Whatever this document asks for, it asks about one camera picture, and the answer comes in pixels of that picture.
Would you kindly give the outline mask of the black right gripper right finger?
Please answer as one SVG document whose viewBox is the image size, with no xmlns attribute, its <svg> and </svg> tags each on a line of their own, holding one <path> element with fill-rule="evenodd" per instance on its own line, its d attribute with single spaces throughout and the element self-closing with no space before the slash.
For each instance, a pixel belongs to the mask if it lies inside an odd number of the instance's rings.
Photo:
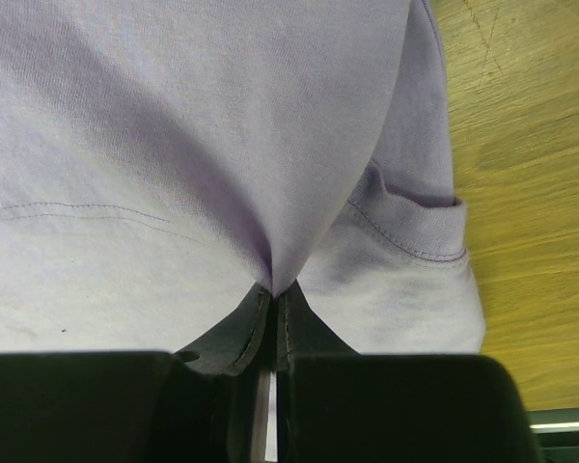
<svg viewBox="0 0 579 463">
<path fill-rule="evenodd" d="M 275 301 L 283 462 L 539 462 L 506 369 L 482 355 L 360 354 L 299 285 Z"/>
</svg>

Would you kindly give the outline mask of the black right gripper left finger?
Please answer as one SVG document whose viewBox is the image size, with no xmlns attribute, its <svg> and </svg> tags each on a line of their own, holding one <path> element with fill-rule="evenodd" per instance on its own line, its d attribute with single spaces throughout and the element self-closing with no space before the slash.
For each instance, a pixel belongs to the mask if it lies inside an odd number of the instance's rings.
<svg viewBox="0 0 579 463">
<path fill-rule="evenodd" d="M 0 354 L 0 462 L 262 462 L 271 295 L 175 353 Z"/>
</svg>

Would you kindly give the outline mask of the lavender t shirt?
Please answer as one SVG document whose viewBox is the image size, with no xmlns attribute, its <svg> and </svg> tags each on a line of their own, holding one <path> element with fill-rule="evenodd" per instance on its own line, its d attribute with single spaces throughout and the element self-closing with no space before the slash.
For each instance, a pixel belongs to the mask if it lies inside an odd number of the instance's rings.
<svg viewBox="0 0 579 463">
<path fill-rule="evenodd" d="M 464 227 L 426 1 L 0 1 L 0 350 L 300 279 L 360 351 L 476 351 Z"/>
</svg>

